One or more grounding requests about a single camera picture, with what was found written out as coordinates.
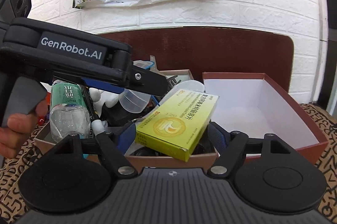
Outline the person's left hand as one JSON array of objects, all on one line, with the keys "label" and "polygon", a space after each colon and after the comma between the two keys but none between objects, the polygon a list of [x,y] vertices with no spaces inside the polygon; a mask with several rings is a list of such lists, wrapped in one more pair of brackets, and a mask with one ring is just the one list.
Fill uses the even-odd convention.
[{"label": "person's left hand", "polygon": [[31,133],[37,126],[38,118],[45,116],[48,110],[46,100],[41,101],[35,110],[29,115],[16,113],[11,115],[7,120],[7,125],[1,128],[1,156],[7,159],[15,158],[22,145],[30,138]]}]

